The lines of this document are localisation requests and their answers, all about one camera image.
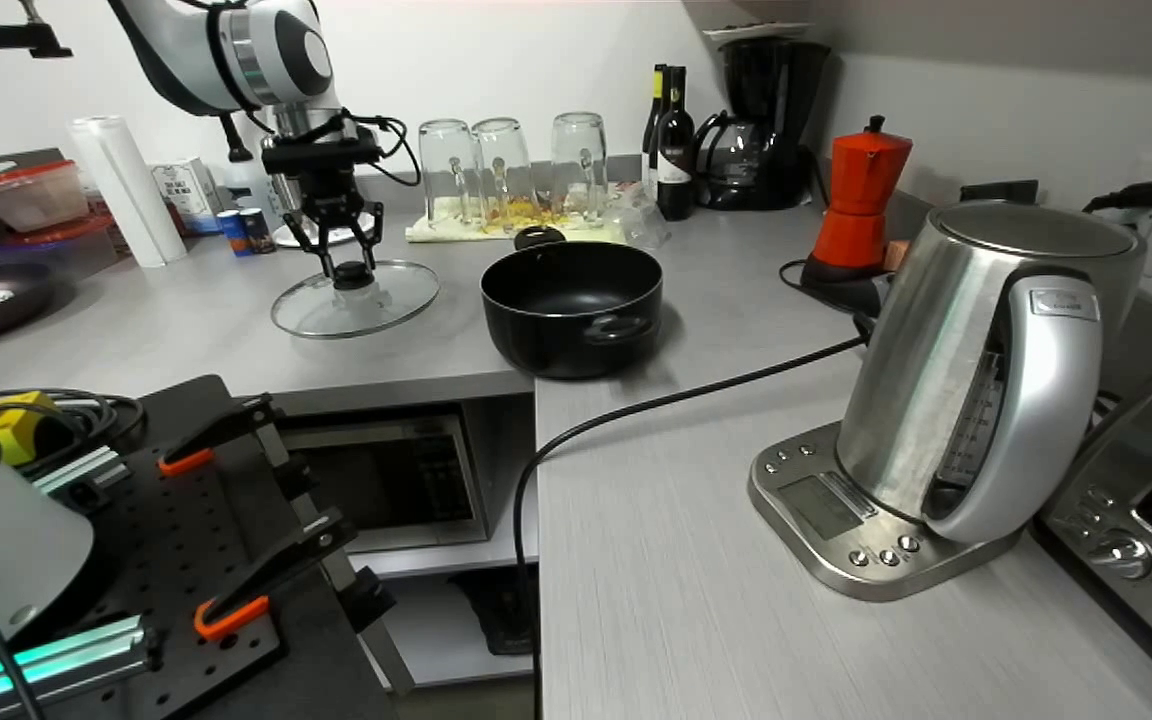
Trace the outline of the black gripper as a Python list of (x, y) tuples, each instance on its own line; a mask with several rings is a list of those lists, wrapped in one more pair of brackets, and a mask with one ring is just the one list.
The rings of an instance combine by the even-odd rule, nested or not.
[(297, 212), (315, 218), (315, 258), (326, 276), (331, 276), (331, 228), (351, 218), (366, 265), (376, 265), (383, 218), (366, 212), (366, 197), (351, 181), (351, 170), (376, 155), (379, 145), (369, 131), (329, 139), (273, 139), (263, 146), (263, 166), (273, 177), (290, 177)]

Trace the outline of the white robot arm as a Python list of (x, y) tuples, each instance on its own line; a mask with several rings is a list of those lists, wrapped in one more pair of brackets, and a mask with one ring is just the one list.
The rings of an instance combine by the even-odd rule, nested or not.
[(108, 0), (148, 82), (191, 117), (273, 117), (261, 164), (293, 188), (290, 233), (331, 267), (350, 237), (366, 265), (383, 208), (366, 200), (356, 166), (376, 134), (337, 99), (337, 67), (315, 0)]

